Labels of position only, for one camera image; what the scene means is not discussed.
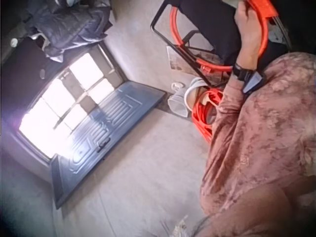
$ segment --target wrist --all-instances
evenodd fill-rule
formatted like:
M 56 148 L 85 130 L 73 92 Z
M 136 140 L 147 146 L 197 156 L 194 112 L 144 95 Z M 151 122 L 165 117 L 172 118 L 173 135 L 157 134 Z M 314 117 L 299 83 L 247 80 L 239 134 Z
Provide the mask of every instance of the wrist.
M 242 47 L 237 57 L 236 63 L 244 69 L 256 70 L 259 59 L 259 49 Z

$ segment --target hand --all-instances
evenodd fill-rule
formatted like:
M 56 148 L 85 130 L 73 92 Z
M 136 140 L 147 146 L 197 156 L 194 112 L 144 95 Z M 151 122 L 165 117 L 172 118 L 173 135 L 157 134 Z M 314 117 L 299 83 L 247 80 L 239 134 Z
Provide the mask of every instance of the hand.
M 261 25 L 255 10 L 247 8 L 245 1 L 238 3 L 235 21 L 241 35 L 241 44 L 244 48 L 258 50 L 261 45 Z
M 237 63 L 245 68 L 257 68 L 259 49 L 261 45 L 262 29 L 255 10 L 247 8 L 245 1 L 238 3 L 235 21 L 241 35 L 241 50 Z

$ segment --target blue door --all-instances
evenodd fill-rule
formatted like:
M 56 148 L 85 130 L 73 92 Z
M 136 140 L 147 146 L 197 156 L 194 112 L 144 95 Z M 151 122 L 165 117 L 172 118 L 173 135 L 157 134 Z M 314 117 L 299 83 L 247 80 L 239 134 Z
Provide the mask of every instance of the blue door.
M 57 155 L 51 162 L 57 209 L 164 94 L 129 81 L 112 92 L 82 121 L 67 140 L 63 155 Z

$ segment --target white bucket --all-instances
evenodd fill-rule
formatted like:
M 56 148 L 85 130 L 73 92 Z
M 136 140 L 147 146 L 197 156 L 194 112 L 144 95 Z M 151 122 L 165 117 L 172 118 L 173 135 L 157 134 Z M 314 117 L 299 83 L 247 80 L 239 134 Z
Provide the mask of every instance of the white bucket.
M 205 81 L 203 81 L 202 78 L 194 78 L 190 84 L 189 89 L 185 92 L 184 103 L 190 111 L 193 110 L 194 104 L 198 96 L 201 95 L 203 92 L 207 91 L 207 89 L 202 88 L 204 86 L 208 85 Z
M 184 94 L 186 93 L 187 88 L 179 88 L 178 91 L 171 95 L 168 99 L 169 108 L 176 115 L 187 118 L 189 115 L 189 111 L 186 107 L 184 101 Z

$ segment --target watch strap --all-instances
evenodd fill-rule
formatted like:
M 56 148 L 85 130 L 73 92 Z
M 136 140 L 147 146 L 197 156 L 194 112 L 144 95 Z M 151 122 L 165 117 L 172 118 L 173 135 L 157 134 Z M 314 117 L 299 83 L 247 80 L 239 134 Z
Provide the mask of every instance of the watch strap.
M 247 81 L 253 74 L 253 70 L 244 69 L 239 66 L 237 63 L 233 66 L 233 73 L 240 81 Z

